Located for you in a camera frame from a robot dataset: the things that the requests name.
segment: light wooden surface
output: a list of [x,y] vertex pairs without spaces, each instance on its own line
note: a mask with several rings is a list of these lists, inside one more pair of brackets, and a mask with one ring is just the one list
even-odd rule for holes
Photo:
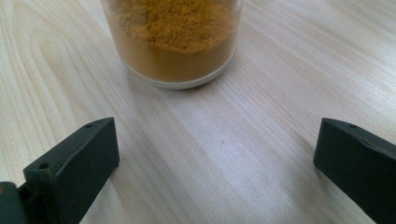
[[0,1],[0,179],[114,117],[82,223],[372,223],[313,165],[321,118],[396,143],[396,2],[247,0],[228,69],[187,91],[120,62],[100,2]]

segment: brown powder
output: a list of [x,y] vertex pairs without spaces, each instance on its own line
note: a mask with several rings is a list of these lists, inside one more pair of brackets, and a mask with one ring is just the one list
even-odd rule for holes
[[108,0],[107,20],[121,58],[164,82],[209,75],[233,54],[235,0]]

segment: powder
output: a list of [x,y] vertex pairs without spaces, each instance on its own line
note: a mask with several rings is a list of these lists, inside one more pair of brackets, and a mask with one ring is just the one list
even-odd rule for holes
[[184,82],[233,55],[235,0],[107,0],[107,21],[124,62],[144,77]]

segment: small hole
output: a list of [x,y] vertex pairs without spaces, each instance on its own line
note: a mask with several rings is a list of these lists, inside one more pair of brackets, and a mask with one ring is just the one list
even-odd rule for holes
[[45,170],[45,169],[48,169],[48,168],[50,168],[50,165],[48,163],[46,163],[46,162],[41,164],[40,166],[38,166],[38,169],[40,169],[40,170]]

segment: clear glass container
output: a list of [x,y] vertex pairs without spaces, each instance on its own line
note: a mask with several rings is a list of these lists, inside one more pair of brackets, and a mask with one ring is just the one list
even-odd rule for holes
[[155,86],[186,89],[233,57],[242,0],[102,0],[125,65]]

